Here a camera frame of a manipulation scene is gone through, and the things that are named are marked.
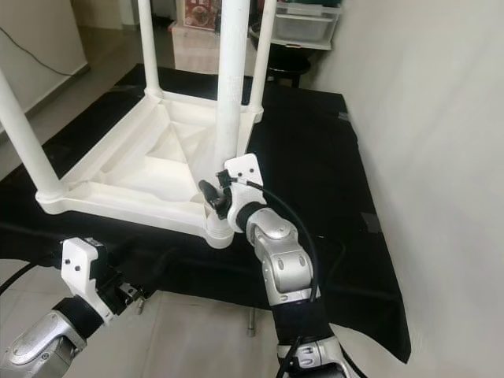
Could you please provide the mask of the beige mat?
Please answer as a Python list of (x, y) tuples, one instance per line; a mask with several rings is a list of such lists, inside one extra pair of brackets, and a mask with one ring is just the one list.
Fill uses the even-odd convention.
[(174, 68), (179, 71), (217, 73), (220, 56), (220, 36), (212, 30), (187, 28), (172, 23)]

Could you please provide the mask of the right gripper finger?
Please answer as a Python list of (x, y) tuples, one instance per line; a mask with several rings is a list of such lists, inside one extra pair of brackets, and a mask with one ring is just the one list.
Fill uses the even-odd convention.
[(221, 220), (227, 219), (229, 212), (229, 191), (218, 191), (209, 181), (201, 180), (198, 183), (198, 189), (204, 195), (206, 205), (208, 205), (213, 212)]

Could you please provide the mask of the white plastic table leg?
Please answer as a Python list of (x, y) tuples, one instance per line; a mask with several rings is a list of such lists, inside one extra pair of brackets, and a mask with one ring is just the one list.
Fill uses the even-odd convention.
[(264, 111), (262, 100), (265, 90), (268, 57), (272, 43), (272, 29), (275, 21), (276, 0), (264, 0), (260, 30), (257, 43), (257, 57), (254, 68), (254, 79), (250, 91), (249, 107), (256, 113), (256, 120), (261, 119)]
[(222, 0), (213, 174), (237, 156), (246, 62), (248, 0)]
[(66, 186), (55, 174), (3, 72), (0, 72), (0, 123), (37, 188), (36, 201), (50, 204), (65, 197)]
[(158, 79), (158, 63), (154, 43), (154, 23), (151, 19), (149, 0), (136, 0), (138, 24), (142, 40), (142, 58), (146, 80), (145, 94), (151, 98), (161, 98), (162, 90)]

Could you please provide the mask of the black stool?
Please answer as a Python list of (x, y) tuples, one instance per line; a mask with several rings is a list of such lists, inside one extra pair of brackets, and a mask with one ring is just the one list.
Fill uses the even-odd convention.
[(299, 69), (267, 69), (268, 78), (272, 79), (273, 83), (277, 83), (277, 85), (288, 85), (289, 87), (294, 87), (295, 89), (300, 87), (300, 79), (302, 76), (310, 71), (312, 71), (310, 66), (309, 68)]

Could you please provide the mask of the white plastic table top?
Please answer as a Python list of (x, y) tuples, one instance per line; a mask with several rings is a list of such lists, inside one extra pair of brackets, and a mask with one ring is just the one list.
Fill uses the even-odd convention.
[(36, 201), (50, 215), (112, 217), (223, 249), (235, 233), (198, 189), (224, 168), (215, 152), (216, 115), (211, 98), (147, 94), (60, 179), (61, 192), (39, 192)]

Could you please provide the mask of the red printed box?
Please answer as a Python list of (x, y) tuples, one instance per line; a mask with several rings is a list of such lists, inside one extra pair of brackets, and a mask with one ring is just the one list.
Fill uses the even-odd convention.
[(217, 0), (180, 0), (181, 21), (186, 28), (217, 29)]

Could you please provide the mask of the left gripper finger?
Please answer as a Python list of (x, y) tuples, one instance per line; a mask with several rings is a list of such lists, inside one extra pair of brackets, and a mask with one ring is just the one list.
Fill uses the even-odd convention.
[(137, 256), (138, 284), (144, 293), (158, 291), (161, 275), (167, 268), (167, 252), (161, 250), (140, 250)]

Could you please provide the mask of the black tablecloth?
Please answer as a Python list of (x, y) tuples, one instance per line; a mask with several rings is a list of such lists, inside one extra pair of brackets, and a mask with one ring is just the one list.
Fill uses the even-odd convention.
[[(374, 339), (401, 363), (413, 356), (406, 306), (384, 234), (369, 233), (360, 213), (376, 213), (358, 137), (341, 94), (267, 85), (264, 114), (248, 149), (267, 190), (305, 222), (321, 260), (321, 295), (328, 320)], [(216, 250), (197, 236), (66, 212), (50, 215), (35, 200), (23, 167), (0, 183), (0, 255), (39, 261), (60, 241), (91, 237), (127, 254), (120, 267), (138, 281), (140, 250), (167, 252), (159, 291), (266, 309), (259, 262), (240, 239)]]

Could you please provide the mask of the translucent grey plastic container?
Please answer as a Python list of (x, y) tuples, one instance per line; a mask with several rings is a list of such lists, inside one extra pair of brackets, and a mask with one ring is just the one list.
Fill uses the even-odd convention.
[(339, 6), (277, 2), (272, 43), (278, 46), (331, 50), (332, 35), (342, 11)]

